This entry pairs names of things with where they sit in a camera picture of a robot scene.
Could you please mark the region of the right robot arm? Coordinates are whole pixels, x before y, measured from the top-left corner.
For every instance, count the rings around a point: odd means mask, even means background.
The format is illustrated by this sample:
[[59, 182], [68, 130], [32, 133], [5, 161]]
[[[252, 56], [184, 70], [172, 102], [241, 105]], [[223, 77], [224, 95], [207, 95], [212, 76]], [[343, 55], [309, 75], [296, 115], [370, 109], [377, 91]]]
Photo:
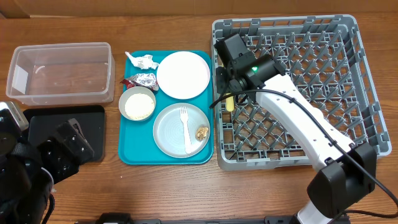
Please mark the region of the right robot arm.
[[286, 223], [329, 223], [375, 188], [377, 156], [335, 129], [298, 91], [284, 66], [270, 55], [220, 53], [221, 73], [233, 95], [245, 94], [270, 112], [303, 147], [316, 171], [310, 198]]

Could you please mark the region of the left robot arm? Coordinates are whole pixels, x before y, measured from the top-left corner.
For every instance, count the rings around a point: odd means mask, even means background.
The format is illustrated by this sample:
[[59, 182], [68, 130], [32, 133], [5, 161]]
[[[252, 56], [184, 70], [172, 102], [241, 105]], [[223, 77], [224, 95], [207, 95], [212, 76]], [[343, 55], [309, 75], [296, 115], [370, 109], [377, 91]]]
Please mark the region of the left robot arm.
[[1, 223], [47, 223], [55, 184], [78, 173], [94, 151], [75, 119], [34, 147], [10, 121], [1, 123]]

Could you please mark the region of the yellow plastic spoon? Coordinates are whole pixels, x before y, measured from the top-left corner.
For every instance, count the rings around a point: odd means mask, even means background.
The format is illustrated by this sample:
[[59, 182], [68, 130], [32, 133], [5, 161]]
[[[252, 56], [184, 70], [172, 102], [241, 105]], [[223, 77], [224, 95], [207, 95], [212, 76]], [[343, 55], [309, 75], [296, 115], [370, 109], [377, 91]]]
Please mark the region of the yellow plastic spoon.
[[228, 98], [225, 99], [225, 108], [227, 111], [234, 111], [234, 96], [231, 96], [231, 93], [225, 94]]

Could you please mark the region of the white plastic fork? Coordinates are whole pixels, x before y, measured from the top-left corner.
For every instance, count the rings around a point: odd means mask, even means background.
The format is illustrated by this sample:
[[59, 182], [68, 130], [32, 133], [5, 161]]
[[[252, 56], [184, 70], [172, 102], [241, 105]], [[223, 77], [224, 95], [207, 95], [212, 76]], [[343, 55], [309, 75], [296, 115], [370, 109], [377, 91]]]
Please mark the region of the white plastic fork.
[[188, 129], [188, 111], [185, 106], [180, 107], [180, 120], [183, 124], [185, 152], [187, 154], [190, 154], [192, 152], [192, 144], [191, 144], [190, 133], [189, 133], [189, 129]]

